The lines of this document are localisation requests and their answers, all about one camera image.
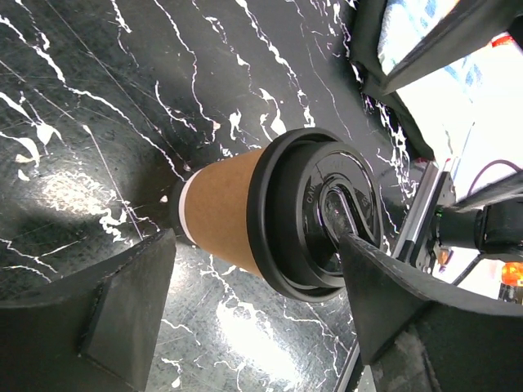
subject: brown cardboard sleeve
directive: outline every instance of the brown cardboard sleeve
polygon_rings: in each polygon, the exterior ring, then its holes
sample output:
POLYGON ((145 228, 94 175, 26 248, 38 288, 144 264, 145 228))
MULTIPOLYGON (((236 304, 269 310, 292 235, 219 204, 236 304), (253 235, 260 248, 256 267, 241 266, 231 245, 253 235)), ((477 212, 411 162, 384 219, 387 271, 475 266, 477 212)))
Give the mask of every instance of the brown cardboard sleeve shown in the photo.
POLYGON ((257 149, 205 167, 192 180, 181 206, 199 247, 258 276, 247 234, 247 198, 262 153, 257 149))

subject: orange light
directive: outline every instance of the orange light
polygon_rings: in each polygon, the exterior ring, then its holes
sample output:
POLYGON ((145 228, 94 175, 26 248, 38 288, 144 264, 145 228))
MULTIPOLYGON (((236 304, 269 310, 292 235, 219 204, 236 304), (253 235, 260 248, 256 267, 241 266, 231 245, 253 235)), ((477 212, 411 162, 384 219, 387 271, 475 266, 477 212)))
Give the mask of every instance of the orange light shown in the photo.
POLYGON ((523 287, 523 263, 506 263, 501 269, 501 281, 508 286, 523 287))
POLYGON ((437 258, 439 265, 447 265, 450 258, 450 251, 448 249, 440 249, 437 258))

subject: orange component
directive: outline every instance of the orange component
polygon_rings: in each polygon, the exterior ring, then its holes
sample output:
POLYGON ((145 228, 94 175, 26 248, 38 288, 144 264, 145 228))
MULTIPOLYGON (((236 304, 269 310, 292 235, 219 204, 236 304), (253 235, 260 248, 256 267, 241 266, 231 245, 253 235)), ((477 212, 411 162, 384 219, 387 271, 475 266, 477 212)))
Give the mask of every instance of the orange component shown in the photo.
POLYGON ((492 41, 492 47, 500 47, 501 45, 510 45, 515 43, 514 38, 512 38, 510 35, 504 35, 501 38, 498 38, 494 41, 492 41))
POLYGON ((508 286, 523 287, 523 263, 506 263, 501 269, 501 281, 508 286))
POLYGON ((447 265, 450 258, 450 251, 448 249, 440 249, 437 258, 439 265, 447 265))

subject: black plastic lid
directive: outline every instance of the black plastic lid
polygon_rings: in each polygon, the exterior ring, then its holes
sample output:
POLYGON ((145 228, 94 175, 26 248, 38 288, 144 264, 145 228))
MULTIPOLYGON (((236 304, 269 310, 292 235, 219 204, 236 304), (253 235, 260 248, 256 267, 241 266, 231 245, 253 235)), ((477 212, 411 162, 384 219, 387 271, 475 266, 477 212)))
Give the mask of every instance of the black plastic lid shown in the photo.
POLYGON ((325 301, 345 286, 337 237, 357 232, 380 247, 381 207, 369 165, 328 131, 290 131, 253 173, 248 236, 265 280, 300 301, 325 301))

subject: black mechanical part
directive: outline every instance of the black mechanical part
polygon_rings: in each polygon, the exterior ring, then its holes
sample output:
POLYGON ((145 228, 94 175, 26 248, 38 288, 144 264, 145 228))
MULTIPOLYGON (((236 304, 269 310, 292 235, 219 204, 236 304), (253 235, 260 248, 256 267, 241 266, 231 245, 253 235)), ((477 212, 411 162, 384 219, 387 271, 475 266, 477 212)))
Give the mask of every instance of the black mechanical part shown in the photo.
POLYGON ((434 163, 428 163, 426 165, 422 179, 419 182, 418 192, 410 206, 409 213, 405 217, 400 235, 396 240, 393 253, 395 258, 403 254, 404 257, 402 257, 401 260, 408 260, 407 256, 409 253, 403 249, 404 245, 413 249, 413 245, 419 236, 422 223, 426 220, 427 213, 429 213, 431 201, 435 196, 441 174, 440 169, 434 163))
POLYGON ((367 233, 373 243, 382 238, 378 186, 369 165, 321 128, 276 138, 261 155, 248 191, 249 243, 263 278, 298 301, 339 295, 345 282, 333 240, 340 224, 367 233), (325 225, 322 216, 330 213, 336 219, 325 225))
POLYGON ((518 198, 522 193, 523 171, 519 171, 460 200, 453 205, 453 208, 458 212, 469 212, 478 207, 518 198))
POLYGON ((459 286, 459 284, 465 280, 465 278, 471 274, 471 272, 477 267, 478 264, 480 264, 480 261, 483 260, 483 256, 479 254, 472 260, 467 267, 462 271, 460 275, 452 282, 454 286, 459 286))
POLYGON ((0 302, 0 390, 145 390, 175 253, 163 231, 0 302))
POLYGON ((521 0, 460 0, 454 9, 387 75, 389 94, 484 47, 504 31, 521 45, 521 0))
POLYGON ((432 221, 432 235, 443 247, 477 249, 483 223, 482 210, 461 214, 451 208, 441 207, 432 221))
POLYGON ((449 206, 456 201, 454 183, 450 173, 444 172, 437 182, 436 189, 428 205, 427 215, 416 242, 405 241, 400 250, 398 260, 407 262, 421 271, 428 272, 434 267, 434 249, 439 245, 433 235, 432 217, 440 206, 449 206))
POLYGON ((340 254, 361 358, 378 392, 521 388, 520 305, 443 283, 351 234, 340 254))
POLYGON ((523 197, 485 209, 480 251, 502 261, 523 261, 523 197))

